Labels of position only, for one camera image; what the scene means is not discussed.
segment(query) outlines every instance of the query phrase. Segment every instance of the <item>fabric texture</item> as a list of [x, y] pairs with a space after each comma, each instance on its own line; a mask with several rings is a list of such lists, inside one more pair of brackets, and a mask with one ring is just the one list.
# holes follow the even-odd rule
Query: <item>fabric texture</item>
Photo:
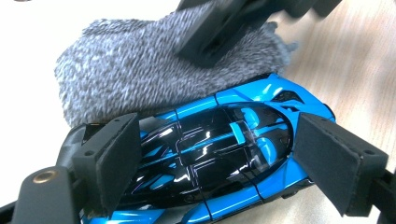
[[275, 34], [276, 23], [252, 30], [213, 68], [178, 58], [174, 48], [216, 1], [158, 21], [99, 20], [59, 57], [55, 76], [71, 127], [145, 115], [206, 97], [262, 73], [280, 75], [295, 44]]

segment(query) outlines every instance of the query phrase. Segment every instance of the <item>metal screw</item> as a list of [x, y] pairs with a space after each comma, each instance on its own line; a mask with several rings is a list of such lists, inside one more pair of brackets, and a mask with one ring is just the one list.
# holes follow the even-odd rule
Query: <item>metal screw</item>
[[55, 178], [55, 176], [58, 174], [58, 172], [49, 170], [45, 171], [43, 173], [40, 173], [33, 178], [33, 183], [35, 184], [42, 184], [50, 181], [51, 179]]

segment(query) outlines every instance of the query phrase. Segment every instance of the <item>toy car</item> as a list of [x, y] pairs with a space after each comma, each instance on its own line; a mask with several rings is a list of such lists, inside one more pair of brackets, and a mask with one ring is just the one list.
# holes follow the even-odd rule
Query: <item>toy car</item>
[[307, 90], [269, 74], [140, 120], [143, 159], [117, 211], [83, 223], [217, 221], [313, 185], [293, 158], [302, 112], [335, 121]]

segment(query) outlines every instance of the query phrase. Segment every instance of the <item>black bracket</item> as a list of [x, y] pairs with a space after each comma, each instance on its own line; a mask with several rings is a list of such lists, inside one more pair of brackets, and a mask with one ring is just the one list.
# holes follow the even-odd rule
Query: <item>black bracket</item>
[[327, 119], [301, 114], [294, 155], [341, 215], [368, 217], [375, 205], [383, 220], [396, 223], [396, 180], [385, 169], [385, 152]]
[[[178, 10], [196, 7], [208, 0], [183, 0]], [[246, 34], [261, 27], [271, 16], [286, 10], [301, 18], [311, 7], [326, 17], [341, 0], [229, 0], [215, 1], [175, 47], [176, 54], [202, 67], [213, 67]]]
[[0, 209], [1, 223], [79, 223], [81, 209], [87, 217], [112, 215], [141, 160], [138, 116], [111, 120], [81, 145], [90, 126], [67, 135], [58, 165], [25, 178], [15, 208]]

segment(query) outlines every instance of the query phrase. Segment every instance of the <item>car windshield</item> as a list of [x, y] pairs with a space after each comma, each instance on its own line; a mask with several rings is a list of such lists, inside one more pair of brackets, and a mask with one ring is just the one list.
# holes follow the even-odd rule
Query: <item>car windshield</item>
[[290, 153], [288, 122], [273, 108], [264, 104], [238, 105], [229, 106], [227, 112], [244, 130], [250, 143], [251, 165], [260, 172]]

